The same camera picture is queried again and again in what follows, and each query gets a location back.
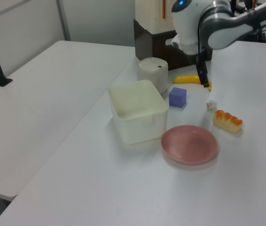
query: dark brown box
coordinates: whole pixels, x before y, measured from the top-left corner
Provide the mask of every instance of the dark brown box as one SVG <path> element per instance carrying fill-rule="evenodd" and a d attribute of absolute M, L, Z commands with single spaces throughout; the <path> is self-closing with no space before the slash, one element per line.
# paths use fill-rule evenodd
<path fill-rule="evenodd" d="M 148 57 L 157 57 L 168 63 L 169 70 L 190 66 L 187 56 L 172 45 L 166 45 L 165 41 L 174 38 L 176 31 L 151 34 L 134 20 L 135 55 L 143 60 Z"/>

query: translucent storage bin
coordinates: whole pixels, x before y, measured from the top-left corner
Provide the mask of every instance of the translucent storage bin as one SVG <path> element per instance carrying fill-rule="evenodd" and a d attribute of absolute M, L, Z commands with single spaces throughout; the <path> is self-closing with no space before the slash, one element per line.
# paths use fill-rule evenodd
<path fill-rule="evenodd" d="M 151 81 L 141 80 L 108 89 L 113 119 L 125 144 L 162 136 L 168 106 Z"/>

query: white plastic container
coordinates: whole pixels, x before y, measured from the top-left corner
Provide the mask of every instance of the white plastic container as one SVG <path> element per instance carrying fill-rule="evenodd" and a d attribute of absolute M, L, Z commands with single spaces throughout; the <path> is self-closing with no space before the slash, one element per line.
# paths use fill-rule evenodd
<path fill-rule="evenodd" d="M 162 136 L 168 106 L 151 81 L 129 82 L 108 89 L 113 119 L 125 144 Z"/>
<path fill-rule="evenodd" d="M 137 64 L 137 80 L 150 80 L 158 92 L 163 94 L 167 89 L 168 64 L 165 60 L 149 57 Z"/>
<path fill-rule="evenodd" d="M 172 23 L 172 6 L 176 0 L 135 0 L 135 19 L 151 34 L 175 30 Z"/>

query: gray wall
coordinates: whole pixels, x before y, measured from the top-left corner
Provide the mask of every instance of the gray wall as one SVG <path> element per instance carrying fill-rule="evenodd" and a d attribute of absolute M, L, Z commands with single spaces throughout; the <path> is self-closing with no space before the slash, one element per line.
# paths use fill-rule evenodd
<path fill-rule="evenodd" d="M 64 40 L 55 0 L 31 0 L 0 15 L 0 64 L 6 76 Z"/>
<path fill-rule="evenodd" d="M 59 0 L 70 40 L 134 46 L 134 0 Z"/>

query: pink dish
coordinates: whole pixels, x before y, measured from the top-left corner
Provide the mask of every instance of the pink dish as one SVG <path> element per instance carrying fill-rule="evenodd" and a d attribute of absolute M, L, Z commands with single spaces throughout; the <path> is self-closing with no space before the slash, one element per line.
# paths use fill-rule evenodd
<path fill-rule="evenodd" d="M 175 161 L 194 165 L 211 160 L 218 152 L 214 135 L 198 126 L 177 126 L 164 133 L 164 151 Z"/>

